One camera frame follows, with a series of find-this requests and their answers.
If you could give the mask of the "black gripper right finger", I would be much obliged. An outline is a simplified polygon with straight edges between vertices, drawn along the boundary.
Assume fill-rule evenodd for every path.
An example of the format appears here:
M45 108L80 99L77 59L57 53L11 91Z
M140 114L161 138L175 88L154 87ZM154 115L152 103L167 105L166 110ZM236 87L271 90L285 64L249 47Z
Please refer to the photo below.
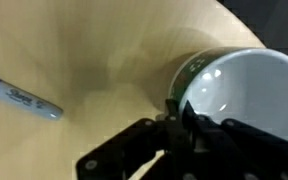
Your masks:
M193 111L175 111L194 158L197 180L288 180L288 141L239 120L217 124Z

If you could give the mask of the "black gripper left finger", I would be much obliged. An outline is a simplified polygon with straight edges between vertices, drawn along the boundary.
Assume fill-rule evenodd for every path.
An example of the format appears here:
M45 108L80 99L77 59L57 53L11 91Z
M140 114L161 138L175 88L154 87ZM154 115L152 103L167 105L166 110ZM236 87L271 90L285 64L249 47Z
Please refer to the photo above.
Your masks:
M158 151L170 150L171 128L179 119L179 102L167 99L162 120L141 118L82 156L77 180L127 180Z

